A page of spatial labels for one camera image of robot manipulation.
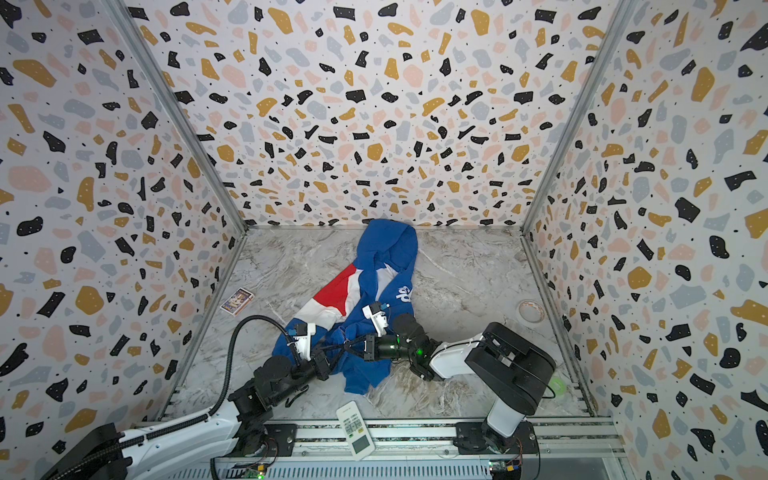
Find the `marble floor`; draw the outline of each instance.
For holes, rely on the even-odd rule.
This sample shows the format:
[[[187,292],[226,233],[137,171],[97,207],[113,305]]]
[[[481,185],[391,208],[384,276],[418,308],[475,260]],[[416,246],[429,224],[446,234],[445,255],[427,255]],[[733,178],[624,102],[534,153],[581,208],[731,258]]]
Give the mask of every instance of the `marble floor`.
[[[363,229],[254,229],[250,231],[226,299],[244,287],[255,294],[237,316],[218,309],[200,344],[187,378],[172,398],[166,416],[177,418],[206,408],[221,390],[227,347],[235,325],[248,315],[272,316],[283,324],[355,258]],[[416,319],[435,339],[456,341],[499,322],[549,353],[558,364],[554,376],[566,390],[541,401],[536,415],[587,415],[581,390],[568,377],[551,324],[519,318],[524,299],[541,302],[521,240],[515,230],[419,229],[419,255],[411,296]],[[279,333],[252,322],[237,339],[230,391],[245,383],[270,356]],[[477,376],[445,382],[423,382],[407,362],[365,396],[344,393],[345,379],[314,380],[309,392],[290,409],[275,409],[277,419],[334,418],[340,406],[355,400],[367,419],[485,417],[493,403],[491,390]]]

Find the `terrazzo patterned wall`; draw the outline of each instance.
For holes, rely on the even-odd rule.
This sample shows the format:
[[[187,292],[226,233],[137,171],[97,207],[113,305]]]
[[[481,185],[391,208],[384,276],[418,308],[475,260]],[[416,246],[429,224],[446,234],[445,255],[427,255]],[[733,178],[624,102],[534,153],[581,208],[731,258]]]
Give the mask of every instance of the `terrazzo patterned wall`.
[[[0,15],[0,477],[33,479],[164,405],[237,230],[100,3]]]
[[[614,2],[151,2],[134,20],[248,224],[512,225]]]
[[[638,2],[531,233],[638,478],[768,478],[767,22]]]

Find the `white remote control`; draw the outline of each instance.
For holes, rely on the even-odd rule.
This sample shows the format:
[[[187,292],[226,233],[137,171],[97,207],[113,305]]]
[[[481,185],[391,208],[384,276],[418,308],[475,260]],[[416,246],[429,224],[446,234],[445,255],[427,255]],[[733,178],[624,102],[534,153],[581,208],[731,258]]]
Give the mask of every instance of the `white remote control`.
[[[368,433],[366,424],[362,421],[362,415],[357,409],[357,404],[354,401],[347,403],[336,410],[336,416],[341,422],[341,429],[344,431],[346,442],[352,449],[352,458],[360,460],[370,455],[375,449],[373,439]]]

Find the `remote control screen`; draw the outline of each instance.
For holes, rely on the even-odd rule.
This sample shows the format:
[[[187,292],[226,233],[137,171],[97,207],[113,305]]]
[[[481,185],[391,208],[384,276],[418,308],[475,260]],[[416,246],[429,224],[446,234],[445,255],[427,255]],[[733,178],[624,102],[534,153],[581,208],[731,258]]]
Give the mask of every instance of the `remote control screen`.
[[[360,453],[363,450],[366,449],[366,447],[370,445],[368,442],[368,437],[362,436],[359,439],[352,442],[352,448],[355,450],[355,453]]]

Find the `robotic arm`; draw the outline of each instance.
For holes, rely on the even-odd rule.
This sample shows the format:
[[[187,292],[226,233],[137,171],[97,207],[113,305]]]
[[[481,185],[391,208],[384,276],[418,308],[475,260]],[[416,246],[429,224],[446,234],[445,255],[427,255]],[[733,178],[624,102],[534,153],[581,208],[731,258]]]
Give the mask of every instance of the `robotic arm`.
[[[371,307],[374,313],[381,311],[380,305],[374,303]],[[268,321],[281,330],[295,364],[288,357],[271,356],[253,372],[252,379],[226,397],[235,339],[242,326],[253,319]],[[394,333],[386,334],[383,328],[377,328],[376,334],[341,345],[315,346],[307,355],[305,343],[294,339],[279,323],[265,316],[247,317],[232,335],[223,392],[210,410],[123,432],[117,432],[114,423],[97,427],[41,480],[151,480],[177,472],[200,458],[211,458],[213,466],[213,458],[233,450],[255,451],[265,444],[265,422],[273,416],[272,407],[283,400],[290,406],[307,391],[308,382],[328,379],[344,353],[367,362],[407,359],[411,371],[425,381],[478,375],[498,396],[482,424],[485,443],[493,452],[511,451],[518,423],[535,413],[554,372],[554,360],[547,353],[499,323],[490,323],[471,339],[440,343],[430,339],[412,315],[398,316],[391,325],[386,324],[386,318],[378,321]],[[297,333],[305,337],[306,343],[312,329],[311,325],[307,327],[309,331]],[[329,356],[334,350],[340,351]],[[472,445],[465,445],[459,438],[454,444],[472,450]]]

